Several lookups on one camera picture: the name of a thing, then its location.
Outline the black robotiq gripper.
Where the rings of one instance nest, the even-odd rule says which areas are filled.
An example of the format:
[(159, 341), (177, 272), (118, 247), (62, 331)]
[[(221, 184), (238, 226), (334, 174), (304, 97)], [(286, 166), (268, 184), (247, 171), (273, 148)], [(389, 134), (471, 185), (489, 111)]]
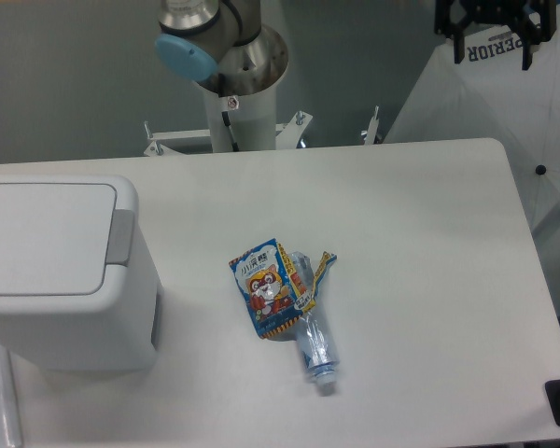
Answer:
[(465, 30), (472, 24), (509, 25), (522, 44), (522, 70), (533, 62), (533, 52), (549, 42), (556, 32), (556, 2), (551, 0), (477, 0), (459, 1), (464, 13), (454, 21), (451, 9), (455, 1), (435, 2), (434, 33), (453, 42), (454, 62), (465, 59)]

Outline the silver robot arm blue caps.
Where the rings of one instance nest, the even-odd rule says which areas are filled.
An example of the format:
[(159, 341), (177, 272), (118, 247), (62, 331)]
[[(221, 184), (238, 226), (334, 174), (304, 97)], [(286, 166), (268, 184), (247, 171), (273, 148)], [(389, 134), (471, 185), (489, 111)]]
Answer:
[[(554, 1), (463, 1), (460, 19), (453, 2), (432, 5), (433, 31), (453, 41), (456, 63), (465, 58), (465, 31), (473, 23), (503, 25), (517, 35), (524, 70), (535, 47), (557, 29)], [(287, 44), (263, 24), (258, 1), (163, 1), (159, 26), (155, 49), (162, 63), (219, 97), (266, 91), (287, 70)]]

